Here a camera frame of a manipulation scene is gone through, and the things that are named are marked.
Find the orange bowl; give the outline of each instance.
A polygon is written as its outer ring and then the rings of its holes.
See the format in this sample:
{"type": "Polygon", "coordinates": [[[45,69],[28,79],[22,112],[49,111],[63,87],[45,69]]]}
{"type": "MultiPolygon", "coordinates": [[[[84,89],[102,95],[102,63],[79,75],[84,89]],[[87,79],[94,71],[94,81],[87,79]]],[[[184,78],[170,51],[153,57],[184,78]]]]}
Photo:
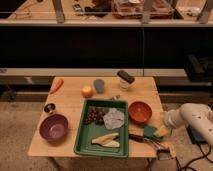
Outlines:
{"type": "Polygon", "coordinates": [[[152,116],[151,107],[141,101],[133,102],[128,109],[130,119],[139,125],[146,124],[152,116]]]}

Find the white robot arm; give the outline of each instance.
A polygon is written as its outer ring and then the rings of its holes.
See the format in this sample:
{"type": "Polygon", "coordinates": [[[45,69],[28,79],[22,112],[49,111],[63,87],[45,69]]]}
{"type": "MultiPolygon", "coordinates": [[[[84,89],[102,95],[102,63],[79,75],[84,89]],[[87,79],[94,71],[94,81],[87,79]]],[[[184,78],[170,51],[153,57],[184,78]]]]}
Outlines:
{"type": "Polygon", "coordinates": [[[213,147],[213,117],[211,108],[204,104],[185,103],[179,109],[165,113],[164,124],[169,129],[189,124],[213,147]]]}

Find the purple bowl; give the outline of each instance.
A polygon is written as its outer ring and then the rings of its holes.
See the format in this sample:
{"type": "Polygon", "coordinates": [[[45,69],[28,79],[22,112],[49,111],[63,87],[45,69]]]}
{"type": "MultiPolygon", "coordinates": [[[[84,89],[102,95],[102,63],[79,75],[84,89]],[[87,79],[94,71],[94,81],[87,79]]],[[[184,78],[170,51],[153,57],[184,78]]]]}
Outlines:
{"type": "Polygon", "coordinates": [[[68,120],[60,114],[47,117],[40,126],[39,132],[47,141],[57,141],[64,137],[68,131],[68,120]]]}

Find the carrot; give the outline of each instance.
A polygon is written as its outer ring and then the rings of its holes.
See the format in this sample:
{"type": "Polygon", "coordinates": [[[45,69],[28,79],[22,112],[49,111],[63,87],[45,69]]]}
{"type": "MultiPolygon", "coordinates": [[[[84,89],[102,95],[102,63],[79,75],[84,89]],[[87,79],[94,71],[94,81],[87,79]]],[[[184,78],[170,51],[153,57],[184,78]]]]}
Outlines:
{"type": "Polygon", "coordinates": [[[50,89],[50,94],[54,94],[56,91],[58,91],[63,84],[64,84],[64,79],[62,78],[60,78],[58,81],[55,81],[50,89]]]}

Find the green tray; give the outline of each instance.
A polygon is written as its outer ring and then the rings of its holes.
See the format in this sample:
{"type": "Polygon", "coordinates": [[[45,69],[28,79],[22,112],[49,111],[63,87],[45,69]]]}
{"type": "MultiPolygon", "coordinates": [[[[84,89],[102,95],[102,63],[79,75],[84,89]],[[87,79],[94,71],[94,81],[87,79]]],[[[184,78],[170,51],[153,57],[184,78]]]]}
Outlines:
{"type": "Polygon", "coordinates": [[[81,120],[79,123],[78,133],[75,141],[74,152],[80,155],[95,155],[107,157],[128,157],[129,138],[128,138],[128,104],[126,101],[87,99],[84,102],[81,120]],[[124,113],[125,124],[113,130],[106,129],[105,125],[96,125],[94,122],[86,125],[85,119],[90,107],[102,107],[107,113],[109,108],[116,108],[124,113]],[[119,148],[102,147],[92,145],[91,140],[105,134],[118,132],[119,137],[116,139],[120,143],[119,148]]]}

